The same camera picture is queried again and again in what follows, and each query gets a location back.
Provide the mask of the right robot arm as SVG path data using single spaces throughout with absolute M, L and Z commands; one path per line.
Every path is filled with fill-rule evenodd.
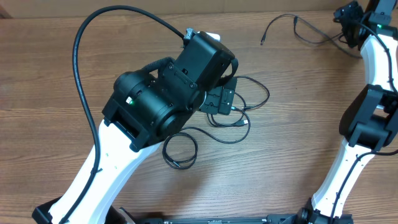
M 321 187 L 286 223 L 352 223 L 343 207 L 360 173 L 397 134 L 397 28 L 390 25 L 397 0 L 357 1 L 338 8 L 346 44 L 364 61 L 366 85 L 341 117 L 343 140 Z

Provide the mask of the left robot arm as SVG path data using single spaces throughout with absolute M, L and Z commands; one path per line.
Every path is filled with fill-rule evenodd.
M 211 92 L 234 80 L 238 61 L 218 34 L 188 29 L 178 58 L 126 72 L 114 83 L 94 128 L 93 146 L 68 190 L 36 207 L 37 223 L 131 223 L 114 199 L 138 166 L 196 111 L 216 103 Z

